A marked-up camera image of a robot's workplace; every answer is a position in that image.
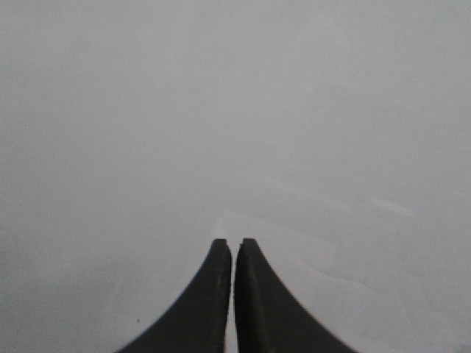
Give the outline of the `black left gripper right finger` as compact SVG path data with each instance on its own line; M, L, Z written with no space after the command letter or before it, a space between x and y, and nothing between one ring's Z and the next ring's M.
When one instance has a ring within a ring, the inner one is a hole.
M240 352L353 352L296 300L256 240L245 238L235 267Z

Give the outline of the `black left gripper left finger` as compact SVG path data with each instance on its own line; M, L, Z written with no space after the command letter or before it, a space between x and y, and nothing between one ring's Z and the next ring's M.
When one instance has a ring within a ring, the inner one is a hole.
M232 255L215 239L194 278L162 316L121 352L223 352Z

